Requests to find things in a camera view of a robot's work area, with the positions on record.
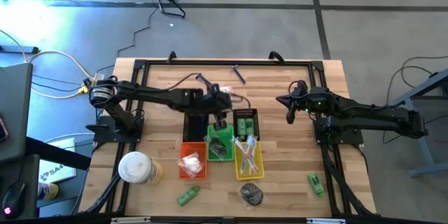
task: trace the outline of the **wooden tabletop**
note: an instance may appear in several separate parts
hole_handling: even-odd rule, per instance
[[[117,59],[113,74],[118,80],[130,81],[134,60]],[[332,92],[348,97],[341,61],[323,62],[328,87]],[[131,185],[126,215],[331,216],[321,149],[315,144],[312,122],[306,113],[299,112],[295,115],[294,124],[289,125],[285,119],[286,107],[275,100],[276,96],[288,93],[291,81],[305,80],[310,86],[307,69],[301,66],[240,66],[239,70],[247,81],[245,85],[242,85],[229,66],[152,66],[148,86],[166,88],[189,73],[201,72],[212,83],[218,83],[220,86],[230,85],[234,93],[247,97],[252,108],[258,109],[265,177],[257,180],[257,183],[267,201],[252,211],[242,206],[236,189],[245,182],[236,179],[234,162],[208,162],[207,179],[203,181],[179,179],[177,160],[182,142],[183,114],[163,105],[144,103],[145,124],[137,150],[160,162],[163,179],[153,187]],[[194,78],[186,80],[179,87],[205,89],[204,84]],[[245,103],[234,104],[234,109],[244,109],[246,106]],[[227,115],[227,123],[232,123],[231,113]],[[111,180],[116,149],[116,143],[106,143],[94,153],[80,210],[91,206]],[[353,146],[342,145],[340,149],[347,183],[361,202],[375,212],[362,155]],[[312,172],[316,172],[324,183],[325,197],[317,197],[312,190],[307,180],[307,175]],[[115,195],[114,210],[119,202],[121,184],[122,182],[118,185]],[[198,196],[184,207],[180,207],[176,198],[191,186],[201,187]],[[342,205],[338,187],[336,195],[339,205]]]

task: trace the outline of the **red basket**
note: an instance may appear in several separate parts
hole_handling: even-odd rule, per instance
[[[194,178],[190,178],[190,176],[182,168],[179,168],[179,177],[181,179],[205,179],[207,177],[207,144],[204,142],[182,143],[181,158],[184,158],[195,152],[199,154],[199,161],[201,161],[202,164],[204,164],[204,168]]]

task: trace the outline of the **green basket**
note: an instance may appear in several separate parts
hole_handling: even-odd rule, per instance
[[[234,154],[233,143],[232,143],[233,126],[230,125],[230,126],[227,126],[225,129],[215,131],[215,129],[213,128],[213,125],[210,125],[207,127],[207,136],[209,138],[211,138],[211,137],[219,138],[219,140],[221,140],[223,142],[223,144],[225,145],[225,148],[227,149],[227,155],[223,159],[220,159],[217,155],[215,155],[215,153],[213,153],[209,149],[209,145],[207,144],[207,154],[208,154],[207,160],[208,161],[224,162],[224,161],[233,161],[234,160],[235,154]]]

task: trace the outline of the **yellow basket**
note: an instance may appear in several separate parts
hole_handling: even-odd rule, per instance
[[[249,175],[249,163],[246,161],[245,169],[242,173],[239,173],[241,170],[241,165],[244,159],[242,151],[234,145],[235,150],[235,171],[237,173],[237,179],[238,180],[246,180],[246,179],[262,179],[265,177],[265,169],[263,168],[263,157],[261,156],[261,145],[260,142],[257,141],[257,147],[255,149],[255,164],[258,167],[258,172],[252,173]]]

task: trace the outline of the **gray floor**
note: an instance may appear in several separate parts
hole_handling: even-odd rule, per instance
[[[95,0],[151,2],[151,0]],[[181,0],[184,3],[220,4],[312,4],[312,0]],[[447,0],[321,0],[326,5],[446,6]],[[93,74],[119,57],[166,57],[175,50],[179,57],[266,57],[276,50],[288,59],[322,59],[313,10],[186,9],[184,20],[156,13],[153,8],[56,8],[41,3],[17,2],[0,6],[0,28],[22,44],[42,50],[62,50],[75,56]],[[351,97],[364,103],[383,104],[389,80],[410,57],[444,56],[448,52],[448,12],[356,12],[323,11],[332,59],[341,59]],[[9,44],[0,36],[0,43]],[[20,55],[0,56],[0,66],[17,64]],[[35,74],[80,81],[84,75],[68,59],[43,55],[36,59]],[[430,71],[446,68],[448,59],[415,60],[412,64]],[[409,82],[417,84],[427,75],[408,69]],[[40,83],[52,84],[35,79]],[[409,88],[396,78],[395,98]],[[44,90],[55,95],[57,92]],[[54,100],[33,94],[28,135],[49,139],[61,134],[87,132],[94,110],[86,96]],[[446,121],[440,121],[441,127]],[[443,134],[437,138],[443,140]],[[364,132],[365,153],[377,211],[381,215],[448,222],[448,173],[410,178],[407,170],[424,163],[416,141],[399,139],[383,146],[381,134]],[[437,161],[448,161],[447,143],[434,143]],[[66,214],[66,206],[46,209],[47,215]]]

